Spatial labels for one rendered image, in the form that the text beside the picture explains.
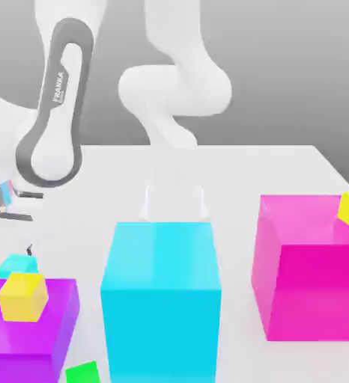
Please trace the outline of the small cyan cube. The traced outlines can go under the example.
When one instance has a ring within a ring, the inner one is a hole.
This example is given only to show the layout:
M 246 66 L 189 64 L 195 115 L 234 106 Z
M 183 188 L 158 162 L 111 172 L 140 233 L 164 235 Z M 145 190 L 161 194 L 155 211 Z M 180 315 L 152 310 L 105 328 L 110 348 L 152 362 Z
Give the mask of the small cyan cube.
M 12 272 L 38 273 L 36 258 L 27 254 L 10 254 L 0 264 L 0 278 L 7 279 Z

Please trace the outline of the large cyan box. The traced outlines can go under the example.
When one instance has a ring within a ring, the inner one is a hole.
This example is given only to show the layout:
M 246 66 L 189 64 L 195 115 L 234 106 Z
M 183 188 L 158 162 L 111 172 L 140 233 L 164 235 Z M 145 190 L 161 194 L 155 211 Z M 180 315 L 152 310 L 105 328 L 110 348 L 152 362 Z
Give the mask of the large cyan box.
M 100 294 L 111 383 L 215 383 L 222 287 L 209 223 L 118 223 Z

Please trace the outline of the small green cube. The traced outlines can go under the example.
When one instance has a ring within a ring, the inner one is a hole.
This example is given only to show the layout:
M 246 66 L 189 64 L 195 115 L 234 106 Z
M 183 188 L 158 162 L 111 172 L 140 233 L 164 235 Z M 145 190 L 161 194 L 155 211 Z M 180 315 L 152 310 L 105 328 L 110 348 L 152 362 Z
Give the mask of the small green cube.
M 67 368 L 65 375 L 67 383 L 101 383 L 96 361 Z

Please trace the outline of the large purple box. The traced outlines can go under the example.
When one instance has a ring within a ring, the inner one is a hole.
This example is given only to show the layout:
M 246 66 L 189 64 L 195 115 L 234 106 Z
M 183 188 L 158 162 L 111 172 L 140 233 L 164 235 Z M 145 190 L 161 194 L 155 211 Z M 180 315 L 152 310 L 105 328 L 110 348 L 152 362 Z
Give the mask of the large purple box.
M 5 280 L 0 279 L 0 289 Z M 58 383 L 79 315 L 74 279 L 48 279 L 38 322 L 6 322 L 0 310 L 0 383 Z

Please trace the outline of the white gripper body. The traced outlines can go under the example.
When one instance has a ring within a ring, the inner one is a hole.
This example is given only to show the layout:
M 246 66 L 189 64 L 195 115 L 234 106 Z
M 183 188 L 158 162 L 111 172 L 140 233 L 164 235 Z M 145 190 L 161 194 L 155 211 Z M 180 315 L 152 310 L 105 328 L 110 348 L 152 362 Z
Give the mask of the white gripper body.
M 35 223 L 25 221 L 0 221 L 0 251 L 6 254 L 34 255 L 37 241 Z

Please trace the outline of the large magenta box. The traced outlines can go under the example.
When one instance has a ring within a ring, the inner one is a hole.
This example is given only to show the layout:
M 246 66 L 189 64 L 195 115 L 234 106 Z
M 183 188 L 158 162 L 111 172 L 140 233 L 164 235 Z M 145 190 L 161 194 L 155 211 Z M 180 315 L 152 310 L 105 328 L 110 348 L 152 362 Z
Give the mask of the large magenta box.
M 349 226 L 335 194 L 260 197 L 252 288 L 269 341 L 349 341 Z

